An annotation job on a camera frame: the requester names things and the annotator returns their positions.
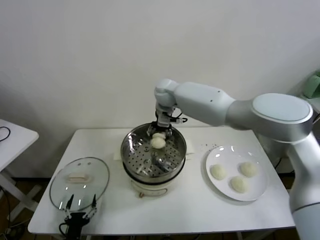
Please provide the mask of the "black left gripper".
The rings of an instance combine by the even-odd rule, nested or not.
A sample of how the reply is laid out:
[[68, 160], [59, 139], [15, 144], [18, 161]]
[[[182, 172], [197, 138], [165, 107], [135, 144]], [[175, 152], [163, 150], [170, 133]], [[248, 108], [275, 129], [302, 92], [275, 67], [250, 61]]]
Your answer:
[[64, 212], [64, 222], [67, 225], [65, 238], [67, 240], [79, 240], [81, 238], [82, 228], [88, 224], [88, 219], [91, 219], [97, 212], [97, 199], [96, 194], [93, 196], [92, 203], [89, 210], [85, 212], [72, 212], [70, 211], [74, 194], [71, 195], [66, 202]]

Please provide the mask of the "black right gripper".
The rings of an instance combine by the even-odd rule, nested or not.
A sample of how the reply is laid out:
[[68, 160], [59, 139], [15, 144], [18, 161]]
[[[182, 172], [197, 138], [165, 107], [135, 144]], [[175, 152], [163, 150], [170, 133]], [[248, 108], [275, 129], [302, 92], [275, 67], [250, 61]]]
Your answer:
[[173, 133], [172, 125], [163, 127], [159, 126], [157, 121], [153, 121], [148, 126], [146, 133], [149, 137], [152, 137], [156, 132], [165, 132], [166, 137], [171, 137]]

